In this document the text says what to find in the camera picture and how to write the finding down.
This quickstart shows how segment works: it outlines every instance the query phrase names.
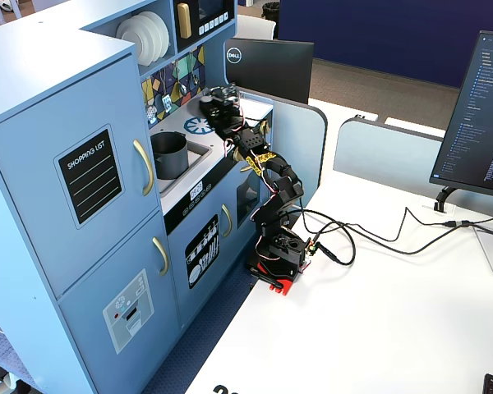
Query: oven door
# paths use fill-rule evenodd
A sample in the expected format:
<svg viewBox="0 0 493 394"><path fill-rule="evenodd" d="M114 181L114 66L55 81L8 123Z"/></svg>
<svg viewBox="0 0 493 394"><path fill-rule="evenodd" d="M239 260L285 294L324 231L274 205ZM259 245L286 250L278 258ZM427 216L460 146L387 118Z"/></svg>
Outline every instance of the oven door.
<svg viewBox="0 0 493 394"><path fill-rule="evenodd" d="M174 0L173 5L179 52L234 18L234 0Z"/></svg>

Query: blue play kitchen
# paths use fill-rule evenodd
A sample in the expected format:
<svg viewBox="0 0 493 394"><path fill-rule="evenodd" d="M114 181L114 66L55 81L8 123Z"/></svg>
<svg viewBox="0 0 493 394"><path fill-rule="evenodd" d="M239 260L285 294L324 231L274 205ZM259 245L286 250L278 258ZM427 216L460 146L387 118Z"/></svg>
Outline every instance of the blue play kitchen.
<svg viewBox="0 0 493 394"><path fill-rule="evenodd" d="M269 191L200 110L236 8L73 0L0 27L0 329L40 391L141 392L260 235ZM323 114L239 96L306 204Z"/></svg>

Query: stack of plates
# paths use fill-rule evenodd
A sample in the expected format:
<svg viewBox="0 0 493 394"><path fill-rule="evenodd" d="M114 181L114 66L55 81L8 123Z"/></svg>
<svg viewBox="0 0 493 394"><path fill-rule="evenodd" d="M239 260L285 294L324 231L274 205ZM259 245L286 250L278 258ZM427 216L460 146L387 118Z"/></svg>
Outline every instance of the stack of plates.
<svg viewBox="0 0 493 394"><path fill-rule="evenodd" d="M137 62L149 66L164 57L169 46L168 29L161 17L144 11L126 19L117 29L117 38L137 46Z"/></svg>

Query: robotic arm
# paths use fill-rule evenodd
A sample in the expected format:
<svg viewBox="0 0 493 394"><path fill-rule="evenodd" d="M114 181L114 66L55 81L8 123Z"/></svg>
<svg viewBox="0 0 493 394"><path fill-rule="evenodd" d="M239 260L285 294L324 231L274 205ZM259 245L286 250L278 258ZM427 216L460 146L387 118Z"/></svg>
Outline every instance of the robotic arm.
<svg viewBox="0 0 493 394"><path fill-rule="evenodd" d="M251 216L260 233L256 244L259 261L251 265L251 273L268 282L271 290L287 295L302 271L310 244L310 238L304 242L286 227L288 217L284 215L303 196L303 184L285 159L269 150L260 125L245 123L235 85L207 91L200 110L217 135L236 147L235 159L245 159L270 191L269 200Z"/></svg>

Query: blue wall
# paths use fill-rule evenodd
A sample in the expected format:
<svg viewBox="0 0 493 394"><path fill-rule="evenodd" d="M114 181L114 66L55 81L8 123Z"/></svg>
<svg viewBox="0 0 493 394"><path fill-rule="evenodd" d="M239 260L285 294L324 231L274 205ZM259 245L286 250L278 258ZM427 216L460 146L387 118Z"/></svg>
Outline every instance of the blue wall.
<svg viewBox="0 0 493 394"><path fill-rule="evenodd" d="M493 0L283 0L279 39L331 62L459 87Z"/></svg>

